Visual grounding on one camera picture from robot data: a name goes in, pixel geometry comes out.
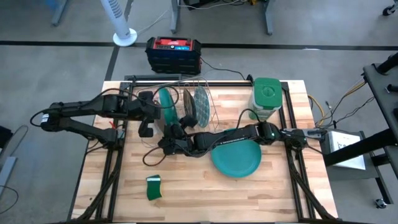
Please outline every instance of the wooden tabletop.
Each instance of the wooden tabletop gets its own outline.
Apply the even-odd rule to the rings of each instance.
[[[304,81],[288,81],[298,128],[313,128],[312,112]],[[103,90],[119,88],[120,82],[104,82]],[[241,111],[248,107],[250,87],[210,87],[220,121],[217,129],[234,128]],[[285,112],[288,128],[290,121]],[[110,128],[110,119],[95,118],[94,126]],[[241,127],[253,123],[244,114]],[[278,112],[268,122],[280,127]],[[234,179],[221,174],[213,165],[210,153],[202,158],[184,155],[167,156],[156,167],[147,167],[142,156],[161,138],[138,136],[138,122],[129,122],[126,133],[114,222],[294,222],[297,221],[292,184],[282,142],[261,146],[261,164],[252,175]],[[319,142],[309,140],[309,145],[320,149]],[[163,156],[155,151],[147,162],[157,162]],[[311,191],[330,214],[337,217],[335,203],[325,164],[321,154],[304,150]],[[76,195],[72,218],[82,214],[98,193],[104,170],[106,150],[88,154]],[[163,197],[148,201],[146,177],[159,174]],[[108,211],[109,194],[105,198],[103,216]],[[305,217],[304,194],[300,191]]]

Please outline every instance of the battery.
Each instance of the battery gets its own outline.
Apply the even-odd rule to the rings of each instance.
[[[179,37],[152,37],[145,52],[156,73],[198,75],[201,69],[201,43]]]

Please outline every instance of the sponge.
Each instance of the sponge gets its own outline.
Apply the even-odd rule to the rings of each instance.
[[[162,197],[160,192],[160,175],[147,177],[147,197],[148,200],[155,200]]]

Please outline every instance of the gray floor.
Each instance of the gray floor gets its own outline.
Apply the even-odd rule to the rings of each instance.
[[[51,27],[52,11],[45,1],[0,2],[0,40],[47,40],[109,42],[113,28],[99,1],[71,0],[57,28]],[[127,1],[120,1],[123,8]],[[390,0],[278,0],[274,5],[275,31],[264,34],[259,6],[223,6],[212,10],[182,9],[176,35],[206,43],[397,45],[398,14],[379,16]],[[140,30],[170,6],[165,0],[135,0],[129,24]],[[169,15],[139,42],[152,36],[170,36]],[[0,46],[0,124],[15,130],[28,124],[36,111],[54,101],[87,100],[101,89],[112,47]],[[143,48],[120,49],[112,80],[125,75],[153,74]],[[335,102],[360,79],[362,67],[382,62],[389,51],[248,50],[203,49],[213,66],[242,71],[254,77],[305,80],[307,91],[323,105]],[[237,80],[228,72],[210,71],[210,80]],[[347,98],[336,117],[342,117],[371,96],[366,86]],[[316,119],[320,118],[314,110]],[[91,124],[93,118],[83,118]],[[363,130],[367,135],[387,127],[375,102],[339,123],[340,129]],[[65,220],[72,201],[86,140],[76,134],[46,133],[30,127],[16,152],[19,158],[9,186],[18,190],[16,206],[0,215],[1,223],[46,223]],[[390,167],[382,167],[393,199],[398,202],[398,182]],[[339,217],[370,223],[394,223],[398,206],[374,208],[380,197],[374,180],[331,181]],[[12,192],[1,198],[0,211],[14,200]]]

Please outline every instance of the green canister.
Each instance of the green canister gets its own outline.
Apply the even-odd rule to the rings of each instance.
[[[257,78],[254,81],[249,108],[257,113],[260,120],[267,120],[282,106],[282,85],[276,78]]]

